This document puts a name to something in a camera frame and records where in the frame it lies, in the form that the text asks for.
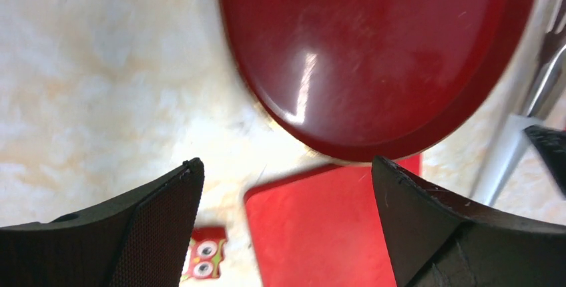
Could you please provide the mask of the metal tongs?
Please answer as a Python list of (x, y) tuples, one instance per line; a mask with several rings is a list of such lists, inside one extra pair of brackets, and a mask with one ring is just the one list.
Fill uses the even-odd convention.
[(472, 200), (492, 206), (530, 145), (523, 130), (542, 125), (565, 90), (565, 0), (547, 0), (535, 65), (519, 76), (509, 112), (495, 132), (472, 186)]

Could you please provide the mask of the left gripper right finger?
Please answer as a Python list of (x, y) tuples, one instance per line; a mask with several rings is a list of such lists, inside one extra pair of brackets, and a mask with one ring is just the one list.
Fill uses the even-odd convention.
[(377, 156), (374, 195), (398, 286), (564, 286), (565, 227), (506, 213)]

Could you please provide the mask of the round dark red tray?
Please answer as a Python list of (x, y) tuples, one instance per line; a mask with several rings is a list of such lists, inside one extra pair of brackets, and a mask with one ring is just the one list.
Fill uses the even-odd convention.
[(465, 123), (535, 0), (219, 0), (240, 77), (297, 140), (348, 162), (419, 153)]

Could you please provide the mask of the red rectangular lid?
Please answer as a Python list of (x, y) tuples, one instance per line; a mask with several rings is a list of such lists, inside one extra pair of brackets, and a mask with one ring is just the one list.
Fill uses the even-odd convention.
[(244, 194), (264, 286), (394, 286), (370, 166), (328, 164)]

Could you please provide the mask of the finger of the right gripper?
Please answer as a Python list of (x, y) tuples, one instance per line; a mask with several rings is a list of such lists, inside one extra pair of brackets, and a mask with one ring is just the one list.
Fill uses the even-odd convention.
[(565, 130), (532, 125), (525, 128), (524, 133), (565, 197)]

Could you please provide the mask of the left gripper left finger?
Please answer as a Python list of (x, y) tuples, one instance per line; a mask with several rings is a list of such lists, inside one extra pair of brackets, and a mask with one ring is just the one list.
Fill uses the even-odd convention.
[(100, 204), (1, 229), (2, 286), (178, 286), (202, 190), (194, 158)]

